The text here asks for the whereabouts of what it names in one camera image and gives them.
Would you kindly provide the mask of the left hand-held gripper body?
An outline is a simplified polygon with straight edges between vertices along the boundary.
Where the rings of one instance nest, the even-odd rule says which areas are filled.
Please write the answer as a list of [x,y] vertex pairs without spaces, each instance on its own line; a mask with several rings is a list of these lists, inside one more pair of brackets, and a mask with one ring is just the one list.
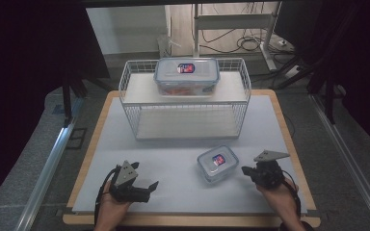
[[118,202],[144,202],[150,199],[147,188],[136,188],[133,186],[138,173],[130,170],[130,163],[124,161],[121,166],[116,166],[115,174],[111,180],[109,193]]

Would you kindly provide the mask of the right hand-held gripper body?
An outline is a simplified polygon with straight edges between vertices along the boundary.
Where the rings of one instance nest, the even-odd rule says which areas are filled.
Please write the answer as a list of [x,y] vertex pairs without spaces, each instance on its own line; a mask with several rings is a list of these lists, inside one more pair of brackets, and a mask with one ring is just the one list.
[[288,153],[264,150],[253,160],[256,166],[252,170],[252,181],[265,189],[274,189],[284,180],[279,159],[289,157]]

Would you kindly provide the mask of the small clear lidded food container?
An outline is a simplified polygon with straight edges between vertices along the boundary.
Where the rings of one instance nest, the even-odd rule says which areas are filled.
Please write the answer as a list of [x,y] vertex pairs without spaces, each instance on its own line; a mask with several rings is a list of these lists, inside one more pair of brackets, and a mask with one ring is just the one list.
[[226,145],[212,148],[197,157],[203,179],[210,184],[226,178],[239,165],[239,159]]

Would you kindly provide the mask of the white wire shelf rack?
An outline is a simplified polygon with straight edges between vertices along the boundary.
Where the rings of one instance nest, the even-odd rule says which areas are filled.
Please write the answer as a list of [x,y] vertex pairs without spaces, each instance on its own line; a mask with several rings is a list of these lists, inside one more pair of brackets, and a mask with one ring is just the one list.
[[237,138],[251,98],[251,79],[241,58],[216,59],[220,81],[210,97],[164,96],[153,76],[159,60],[128,61],[119,99],[138,140]]

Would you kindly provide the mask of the large clear lidded food container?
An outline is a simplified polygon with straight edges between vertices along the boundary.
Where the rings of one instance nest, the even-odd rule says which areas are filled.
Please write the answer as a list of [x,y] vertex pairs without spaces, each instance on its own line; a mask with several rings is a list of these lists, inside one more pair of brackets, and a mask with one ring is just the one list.
[[210,97],[220,81],[219,62],[213,58],[164,58],[153,76],[164,96]]

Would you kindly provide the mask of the person's right hand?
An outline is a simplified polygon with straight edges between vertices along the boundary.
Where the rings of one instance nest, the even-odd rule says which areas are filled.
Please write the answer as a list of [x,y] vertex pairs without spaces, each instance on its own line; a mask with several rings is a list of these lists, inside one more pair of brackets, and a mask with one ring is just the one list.
[[296,213],[296,202],[289,188],[281,184],[276,189],[267,190],[259,185],[256,188],[263,194],[269,206],[284,223],[301,221]]

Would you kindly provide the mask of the person's left hand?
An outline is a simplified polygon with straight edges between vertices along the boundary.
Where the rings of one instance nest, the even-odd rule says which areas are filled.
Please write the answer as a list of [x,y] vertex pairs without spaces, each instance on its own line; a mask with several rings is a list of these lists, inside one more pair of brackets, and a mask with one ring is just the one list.
[[100,207],[95,227],[102,229],[115,229],[123,221],[131,203],[118,202],[110,194],[110,181],[104,187],[100,197]]

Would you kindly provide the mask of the pale grey table mat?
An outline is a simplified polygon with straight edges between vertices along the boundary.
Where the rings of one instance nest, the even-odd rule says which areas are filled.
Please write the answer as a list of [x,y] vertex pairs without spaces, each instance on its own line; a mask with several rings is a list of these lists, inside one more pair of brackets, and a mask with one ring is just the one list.
[[[226,178],[207,183],[197,157],[226,145],[236,154],[239,166]],[[117,97],[109,107],[88,174],[72,211],[91,212],[99,187],[109,171],[127,161],[137,162],[136,187],[159,185],[147,203],[135,203],[132,213],[270,214],[272,209],[241,167],[254,165],[263,150],[285,152],[271,99],[251,97],[240,137],[236,140],[137,141]]]

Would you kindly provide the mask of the black square floor plate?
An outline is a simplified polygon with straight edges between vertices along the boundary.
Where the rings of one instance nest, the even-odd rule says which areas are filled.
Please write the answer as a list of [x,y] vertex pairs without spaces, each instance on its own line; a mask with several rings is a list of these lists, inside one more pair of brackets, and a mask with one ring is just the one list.
[[75,128],[66,145],[66,149],[78,150],[82,148],[86,137],[87,129],[86,128]]

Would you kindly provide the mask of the black tripod stand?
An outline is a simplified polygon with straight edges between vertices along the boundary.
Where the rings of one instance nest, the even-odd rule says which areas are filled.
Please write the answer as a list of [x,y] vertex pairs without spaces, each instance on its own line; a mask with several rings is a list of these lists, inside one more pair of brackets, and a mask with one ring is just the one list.
[[87,80],[92,84],[107,91],[111,91],[113,89],[108,84],[102,82],[98,78],[90,76],[89,74],[83,71],[77,71],[76,73],[66,71],[63,76],[63,85],[62,85],[64,112],[65,112],[64,127],[67,127],[74,119],[74,116],[72,115],[72,104],[70,93],[73,92],[77,98],[85,98],[88,94],[88,90],[83,83],[84,80]]

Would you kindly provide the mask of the black metal stand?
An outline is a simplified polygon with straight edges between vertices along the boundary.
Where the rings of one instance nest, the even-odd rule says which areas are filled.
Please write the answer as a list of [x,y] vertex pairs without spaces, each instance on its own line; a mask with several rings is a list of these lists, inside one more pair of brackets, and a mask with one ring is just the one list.
[[272,86],[272,90],[282,90],[288,86],[296,83],[306,76],[312,74],[309,83],[307,84],[307,92],[309,94],[316,94],[322,87],[325,87],[325,102],[324,102],[324,114],[331,124],[334,124],[333,118],[333,99],[334,99],[334,83],[333,78],[329,74],[328,69],[329,61],[326,58],[321,58],[319,61],[305,67],[300,70],[297,74],[293,75],[284,82]]

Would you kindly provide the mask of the white power strip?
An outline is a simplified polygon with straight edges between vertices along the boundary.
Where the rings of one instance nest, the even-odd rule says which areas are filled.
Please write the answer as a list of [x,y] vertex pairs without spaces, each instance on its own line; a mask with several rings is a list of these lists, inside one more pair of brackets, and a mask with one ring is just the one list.
[[288,70],[284,76],[286,79],[290,79],[298,74],[303,68],[299,65],[294,65],[290,70]]

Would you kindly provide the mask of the aluminium rail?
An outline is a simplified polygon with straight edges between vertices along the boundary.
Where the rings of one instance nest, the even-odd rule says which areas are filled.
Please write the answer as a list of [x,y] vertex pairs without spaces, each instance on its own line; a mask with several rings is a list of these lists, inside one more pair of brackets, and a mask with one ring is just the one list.
[[361,194],[361,197],[365,201],[369,211],[370,211],[370,183],[363,174],[361,168],[359,167],[356,159],[354,158],[352,152],[350,151],[346,142],[344,142],[340,132],[338,131],[335,124],[331,123],[328,117],[324,113],[324,106],[322,101],[317,95],[309,95],[309,99],[314,104],[315,110],[320,117],[322,123],[324,124],[333,144],[335,145],[340,157],[343,159],[344,165],[349,170],[357,189]]
[[69,137],[74,129],[77,117],[80,114],[84,99],[76,98],[71,107],[72,118],[68,126],[63,127],[55,140],[55,143],[49,153],[45,165],[42,168],[40,177],[34,186],[29,199],[24,206],[20,218],[13,231],[30,231],[36,219],[41,203],[47,193],[49,185],[56,172],[57,166],[63,156]]

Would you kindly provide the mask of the white metal desk frame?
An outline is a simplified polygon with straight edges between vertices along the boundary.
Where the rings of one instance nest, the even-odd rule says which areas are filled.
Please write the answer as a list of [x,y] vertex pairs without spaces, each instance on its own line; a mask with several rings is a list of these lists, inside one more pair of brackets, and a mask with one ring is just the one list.
[[275,62],[270,55],[269,45],[271,36],[276,26],[281,2],[276,2],[270,13],[250,13],[250,14],[219,14],[207,15],[199,13],[199,4],[194,4],[193,33],[194,47],[193,57],[199,56],[199,31],[200,30],[224,30],[224,29],[266,29],[267,34],[263,41],[259,43],[262,56],[273,72],[277,70]]

